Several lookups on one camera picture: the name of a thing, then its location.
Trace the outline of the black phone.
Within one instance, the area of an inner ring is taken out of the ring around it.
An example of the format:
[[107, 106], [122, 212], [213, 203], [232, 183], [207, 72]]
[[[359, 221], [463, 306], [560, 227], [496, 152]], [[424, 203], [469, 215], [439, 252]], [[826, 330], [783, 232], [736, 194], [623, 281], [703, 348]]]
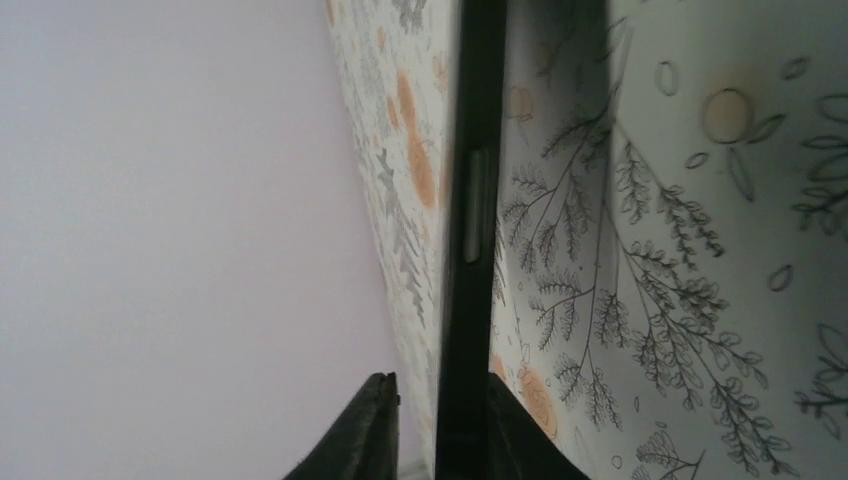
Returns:
[[434, 476], [484, 479], [506, 1], [459, 1], [449, 94], [450, 180], [441, 287]]

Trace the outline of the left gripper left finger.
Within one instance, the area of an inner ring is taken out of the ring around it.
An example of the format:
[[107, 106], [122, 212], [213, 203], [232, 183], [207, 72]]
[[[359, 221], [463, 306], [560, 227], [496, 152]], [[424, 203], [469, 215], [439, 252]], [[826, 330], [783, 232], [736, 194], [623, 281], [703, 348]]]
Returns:
[[399, 406], [396, 374], [370, 375], [285, 480], [396, 480]]

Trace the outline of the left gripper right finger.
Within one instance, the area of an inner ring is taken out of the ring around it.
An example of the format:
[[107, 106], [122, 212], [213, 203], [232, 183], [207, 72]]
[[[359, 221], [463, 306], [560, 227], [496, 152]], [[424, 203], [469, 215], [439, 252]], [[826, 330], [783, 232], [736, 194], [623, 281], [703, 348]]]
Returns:
[[493, 480], [587, 480], [500, 377], [488, 374], [488, 466]]

